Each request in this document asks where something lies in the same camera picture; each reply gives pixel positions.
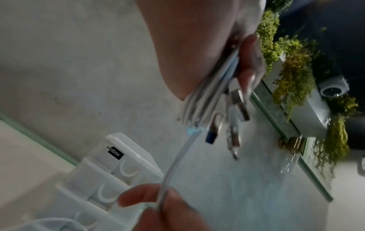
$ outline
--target white charging cable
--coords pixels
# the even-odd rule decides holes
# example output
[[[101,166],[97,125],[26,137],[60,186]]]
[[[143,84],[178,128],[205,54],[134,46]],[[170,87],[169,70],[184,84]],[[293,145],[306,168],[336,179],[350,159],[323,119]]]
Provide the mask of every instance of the white charging cable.
[[[186,128],[192,129],[193,133],[176,156],[174,162],[166,173],[165,178],[163,179],[157,198],[158,209],[162,209],[166,192],[170,187],[171,180],[178,165],[188,152],[191,145],[201,134],[202,130],[209,126],[221,95],[227,91],[230,82],[233,80],[239,61],[238,50],[239,47],[233,49],[221,67],[211,77],[205,79],[197,87],[197,89],[184,100],[179,114],[179,120]],[[223,119],[226,116],[227,115],[222,116],[220,122],[223,122]],[[220,127],[221,124],[217,126],[216,133],[219,132]]]
[[[80,228],[83,231],[88,231],[87,228],[85,228],[80,222],[75,221],[73,219],[62,218],[62,217],[49,217],[49,218],[36,219],[36,220],[32,220],[32,221],[26,222],[26,223],[21,224],[21,225],[16,225],[16,226],[12,226],[12,227],[8,227],[8,228],[0,229],[0,231],[17,231],[19,229],[25,228],[25,227],[30,226],[30,225],[35,225],[35,224],[43,223],[43,222],[51,222],[51,221],[66,221],[66,222],[71,222],[71,223],[73,223],[75,225],[80,226]]]

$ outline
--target wall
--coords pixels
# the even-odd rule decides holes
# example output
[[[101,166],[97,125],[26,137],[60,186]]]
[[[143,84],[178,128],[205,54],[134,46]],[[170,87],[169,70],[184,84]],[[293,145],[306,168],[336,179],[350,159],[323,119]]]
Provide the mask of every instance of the wall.
[[[365,151],[352,150],[351,155],[365,155]],[[364,230],[365,177],[359,175],[357,164],[353,160],[341,162],[335,169],[327,231]]]
[[[0,120],[0,228],[44,203],[73,166]]]

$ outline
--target planter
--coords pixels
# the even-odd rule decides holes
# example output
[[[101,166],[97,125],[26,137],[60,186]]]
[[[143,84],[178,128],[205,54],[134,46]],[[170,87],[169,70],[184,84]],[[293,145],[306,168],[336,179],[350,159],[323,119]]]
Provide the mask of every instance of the planter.
[[[285,61],[284,55],[273,64],[273,68],[268,76],[263,78],[263,82],[272,92],[277,86],[274,81],[279,78],[282,64]],[[299,132],[305,137],[324,138],[327,131],[328,119],[331,111],[325,101],[322,100],[318,89],[313,89],[303,106],[295,107],[292,111],[291,121],[295,124]]]

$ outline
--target dark background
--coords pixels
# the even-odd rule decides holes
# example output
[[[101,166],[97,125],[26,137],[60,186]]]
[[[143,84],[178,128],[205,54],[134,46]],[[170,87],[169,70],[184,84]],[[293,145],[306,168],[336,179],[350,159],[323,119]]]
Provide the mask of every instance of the dark background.
[[[362,115],[348,119],[351,149],[365,150],[365,1],[294,0],[281,14],[278,35],[315,39],[347,79]]]

